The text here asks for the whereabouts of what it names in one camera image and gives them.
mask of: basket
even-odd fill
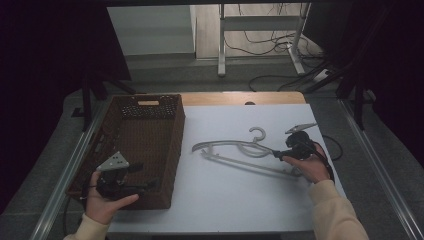
[[[141,171],[127,175],[127,185],[159,180],[158,186],[124,209],[170,208],[184,121],[180,95],[114,96],[67,194],[79,200],[84,182],[97,166],[120,151],[130,166],[143,164]]]

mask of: white board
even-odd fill
[[[199,142],[240,140],[251,142],[261,127],[266,138],[260,144],[287,150],[285,131],[298,124],[313,123],[308,104],[184,107],[186,114],[182,153],[175,179],[172,206],[167,210],[120,211],[111,233],[219,234],[275,233],[312,230],[312,186],[304,177],[292,177],[223,161],[207,160]],[[305,130],[323,146],[319,126]],[[214,148],[225,157],[275,169],[292,166],[271,155],[249,158],[235,146]],[[336,187],[345,196],[334,170]]]

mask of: forearm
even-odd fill
[[[109,225],[100,224],[84,214],[77,232],[64,240],[104,240],[108,228]]]
[[[310,196],[314,202],[313,222],[318,240],[368,239],[352,204],[339,195],[332,181],[317,183]]]

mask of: crate handle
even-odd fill
[[[140,106],[158,106],[159,101],[138,101]]]

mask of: person's left hand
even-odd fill
[[[109,201],[104,199],[96,190],[97,180],[100,177],[100,172],[96,171],[91,175],[90,187],[87,196],[87,207],[85,215],[94,221],[107,225],[112,221],[113,215],[120,208],[130,205],[137,201],[138,195],[134,194],[117,201]]]

